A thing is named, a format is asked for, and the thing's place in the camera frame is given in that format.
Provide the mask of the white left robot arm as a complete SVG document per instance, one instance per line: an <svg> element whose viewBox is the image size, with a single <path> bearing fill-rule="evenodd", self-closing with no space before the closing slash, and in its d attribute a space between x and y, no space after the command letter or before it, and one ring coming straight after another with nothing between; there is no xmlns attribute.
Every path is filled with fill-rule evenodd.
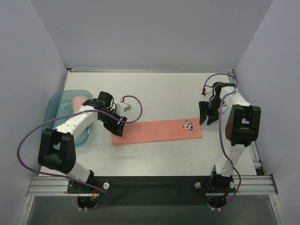
<svg viewBox="0 0 300 225"><path fill-rule="evenodd" d="M45 129L42 132L38 164L79 180L79 189L84 193L91 192L95 187L94 172L77 162L75 141L97 120L112 134L119 137L123 135L127 117L117 110L123 109L125 104L122 102L116 105L116 109L111 109L112 100L111 94L102 91L98 98L83 102L78 110L81 114L72 116L54 129Z"/></svg>

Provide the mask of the pink panda towel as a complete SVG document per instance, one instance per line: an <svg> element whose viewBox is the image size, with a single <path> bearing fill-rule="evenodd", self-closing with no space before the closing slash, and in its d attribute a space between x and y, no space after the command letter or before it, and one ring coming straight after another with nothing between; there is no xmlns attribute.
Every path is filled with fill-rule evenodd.
<svg viewBox="0 0 300 225"><path fill-rule="evenodd" d="M145 121L126 124L123 136L112 135L114 146L201 139L203 132L198 118Z"/></svg>

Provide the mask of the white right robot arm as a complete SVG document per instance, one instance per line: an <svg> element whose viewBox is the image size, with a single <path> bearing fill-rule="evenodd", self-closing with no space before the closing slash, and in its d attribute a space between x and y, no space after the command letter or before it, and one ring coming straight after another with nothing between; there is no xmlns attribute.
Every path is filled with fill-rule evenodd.
<svg viewBox="0 0 300 225"><path fill-rule="evenodd" d="M214 165L208 187L218 192L230 183L230 177L243 151L259 134L261 108L251 105L233 83L216 82L209 101L200 101L200 122L210 125L218 122L223 155Z"/></svg>

